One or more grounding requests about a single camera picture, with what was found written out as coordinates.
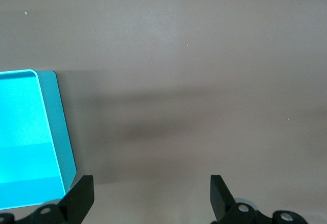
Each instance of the blue tray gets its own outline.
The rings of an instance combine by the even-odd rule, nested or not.
[[[0,72],[0,209],[63,198],[75,175],[56,74]]]

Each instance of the blue plastic container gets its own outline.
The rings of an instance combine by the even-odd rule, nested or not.
[[[63,198],[75,175],[56,74],[0,72],[0,209]]]

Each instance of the round metal screw head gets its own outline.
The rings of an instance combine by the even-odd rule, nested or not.
[[[246,205],[239,205],[239,210],[242,212],[248,212],[249,208]]]
[[[290,214],[287,214],[287,213],[282,213],[281,218],[283,220],[286,220],[286,221],[292,221],[293,220],[293,217]]]

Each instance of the blue bin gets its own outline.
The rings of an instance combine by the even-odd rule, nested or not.
[[[63,198],[75,175],[56,74],[0,72],[0,210]]]

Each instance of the gray surface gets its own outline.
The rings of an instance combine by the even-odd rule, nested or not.
[[[324,223],[326,21],[327,0],[0,0],[0,71],[56,71],[85,224],[209,223],[211,174]]]

